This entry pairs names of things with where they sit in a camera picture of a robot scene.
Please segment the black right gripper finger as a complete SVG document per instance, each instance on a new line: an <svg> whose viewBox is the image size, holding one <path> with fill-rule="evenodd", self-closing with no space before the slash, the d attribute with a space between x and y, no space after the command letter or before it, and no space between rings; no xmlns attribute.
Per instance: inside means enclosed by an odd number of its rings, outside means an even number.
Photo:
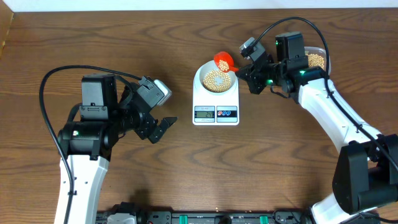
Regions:
<svg viewBox="0 0 398 224"><path fill-rule="evenodd" d="M236 76L244 81L254 81L257 80L257 71L255 65L249 64L238 69L235 72Z"/></svg>
<svg viewBox="0 0 398 224"><path fill-rule="evenodd" d="M245 81L248 84L250 93L255 95L259 95L267 86L267 80L259 76L248 76Z"/></svg>

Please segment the red measuring scoop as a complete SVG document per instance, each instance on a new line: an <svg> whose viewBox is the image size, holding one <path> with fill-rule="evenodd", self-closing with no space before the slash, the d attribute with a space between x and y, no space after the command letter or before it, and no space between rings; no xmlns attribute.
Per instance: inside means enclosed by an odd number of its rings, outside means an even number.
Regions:
<svg viewBox="0 0 398 224"><path fill-rule="evenodd" d="M239 69L234 66L234 61L232 56L227 52L218 52L213 57L216 66L225 73L237 72Z"/></svg>

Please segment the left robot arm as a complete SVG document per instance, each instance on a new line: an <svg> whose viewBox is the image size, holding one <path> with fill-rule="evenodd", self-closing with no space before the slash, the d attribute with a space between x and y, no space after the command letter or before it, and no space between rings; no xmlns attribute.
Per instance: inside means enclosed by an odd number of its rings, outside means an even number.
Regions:
<svg viewBox="0 0 398 224"><path fill-rule="evenodd" d="M160 80L130 83L115 74L92 74L82 78L81 90L82 102L58 133L67 164L60 165L56 223L94 223L113 146L129 131L155 144L177 121L150 114L172 94Z"/></svg>

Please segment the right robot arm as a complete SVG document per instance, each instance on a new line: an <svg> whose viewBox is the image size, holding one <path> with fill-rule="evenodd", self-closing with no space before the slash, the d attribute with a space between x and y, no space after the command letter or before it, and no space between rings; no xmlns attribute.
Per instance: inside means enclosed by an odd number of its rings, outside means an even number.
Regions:
<svg viewBox="0 0 398 224"><path fill-rule="evenodd" d="M355 218L375 219L370 210L397 201L397 135L385 136L365 122L336 91L328 68L311 65L300 32L275 37L277 61L251 37L240 47L251 64L236 75L253 94L269 86L282 88L307 110L335 145L339 158L333 192L314 204L304 220L344 223Z"/></svg>

